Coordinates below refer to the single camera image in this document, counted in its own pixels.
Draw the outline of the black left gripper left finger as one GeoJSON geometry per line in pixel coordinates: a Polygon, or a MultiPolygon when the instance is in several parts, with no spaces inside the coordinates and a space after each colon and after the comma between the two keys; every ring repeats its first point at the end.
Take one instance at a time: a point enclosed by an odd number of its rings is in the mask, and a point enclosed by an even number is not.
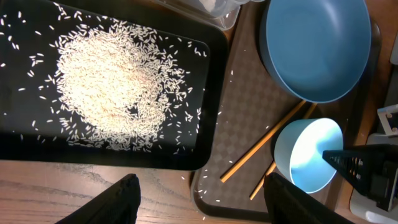
{"type": "Polygon", "coordinates": [[[128,174],[57,223],[135,224],[140,204],[139,179],[136,174],[128,174]]]}

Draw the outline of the light blue bowl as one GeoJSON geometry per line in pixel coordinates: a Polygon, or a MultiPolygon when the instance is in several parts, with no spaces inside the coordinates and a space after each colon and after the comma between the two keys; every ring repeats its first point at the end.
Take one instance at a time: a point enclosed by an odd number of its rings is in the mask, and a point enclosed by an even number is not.
{"type": "Polygon", "coordinates": [[[320,191],[336,174],[324,151],[342,150],[343,132],[330,118],[299,119],[279,134],[274,160],[280,173],[308,194],[320,191]]]}

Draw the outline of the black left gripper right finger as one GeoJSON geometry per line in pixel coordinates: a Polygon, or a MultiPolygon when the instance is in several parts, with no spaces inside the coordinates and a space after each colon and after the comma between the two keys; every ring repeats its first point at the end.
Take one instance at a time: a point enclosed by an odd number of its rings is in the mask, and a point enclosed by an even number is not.
{"type": "Polygon", "coordinates": [[[264,199],[271,223],[350,223],[277,173],[271,173],[265,178],[264,199]]]}

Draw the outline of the dark blue plate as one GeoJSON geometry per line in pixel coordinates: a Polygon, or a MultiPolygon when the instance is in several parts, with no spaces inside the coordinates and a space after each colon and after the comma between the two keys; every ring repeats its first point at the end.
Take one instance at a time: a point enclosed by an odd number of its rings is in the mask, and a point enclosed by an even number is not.
{"type": "Polygon", "coordinates": [[[270,0],[259,53],[271,78],[313,103],[336,101],[360,80],[371,48],[363,0],[270,0]]]}

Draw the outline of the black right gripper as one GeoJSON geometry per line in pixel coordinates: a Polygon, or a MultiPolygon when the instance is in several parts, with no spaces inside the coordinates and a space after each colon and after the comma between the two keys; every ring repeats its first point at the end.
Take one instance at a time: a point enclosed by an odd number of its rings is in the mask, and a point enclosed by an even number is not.
{"type": "Polygon", "coordinates": [[[397,146],[371,144],[326,150],[322,158],[361,195],[387,212],[394,207],[397,192],[397,146]]]}

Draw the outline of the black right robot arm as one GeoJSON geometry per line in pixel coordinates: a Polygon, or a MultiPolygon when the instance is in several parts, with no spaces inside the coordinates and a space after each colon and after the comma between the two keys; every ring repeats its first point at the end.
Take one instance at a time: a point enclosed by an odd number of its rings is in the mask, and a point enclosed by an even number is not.
{"type": "Polygon", "coordinates": [[[349,207],[372,223],[397,223],[397,138],[374,133],[363,146],[324,151],[322,158],[353,187],[349,207]]]}

